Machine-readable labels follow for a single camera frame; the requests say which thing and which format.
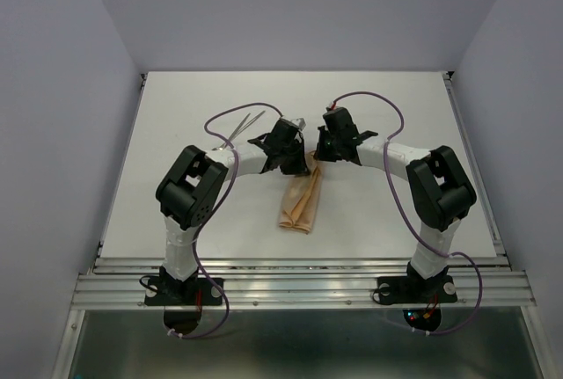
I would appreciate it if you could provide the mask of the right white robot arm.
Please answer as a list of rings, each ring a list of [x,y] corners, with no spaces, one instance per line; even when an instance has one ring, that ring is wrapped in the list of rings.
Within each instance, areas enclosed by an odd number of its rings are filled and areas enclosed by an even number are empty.
[[[477,194],[455,151],[448,146],[421,149],[391,142],[373,131],[360,132],[344,107],[323,114],[318,128],[315,158],[323,162],[347,161],[384,171],[391,195],[397,190],[392,180],[408,183],[420,228],[407,228],[418,241],[409,262],[405,290],[415,300],[424,300],[436,290],[435,277],[446,268],[455,233]]]

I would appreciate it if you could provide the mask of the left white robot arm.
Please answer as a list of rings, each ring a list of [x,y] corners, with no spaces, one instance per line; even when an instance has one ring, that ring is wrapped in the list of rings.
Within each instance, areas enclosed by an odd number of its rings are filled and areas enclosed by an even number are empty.
[[[194,244],[198,230],[214,214],[223,183],[232,188],[240,176],[275,170],[307,175],[304,127],[302,118],[280,118],[270,132],[233,149],[204,151],[190,145],[180,152],[156,190],[166,227],[165,293],[174,302],[189,302],[195,295]]]

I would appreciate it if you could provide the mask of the orange cloth napkin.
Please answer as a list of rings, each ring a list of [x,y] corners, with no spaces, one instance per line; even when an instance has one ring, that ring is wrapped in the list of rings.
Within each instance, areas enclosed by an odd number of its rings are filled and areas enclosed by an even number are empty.
[[[305,155],[305,162],[310,173],[295,176],[288,183],[281,200],[278,226],[283,230],[309,234],[318,210],[323,169],[313,152]]]

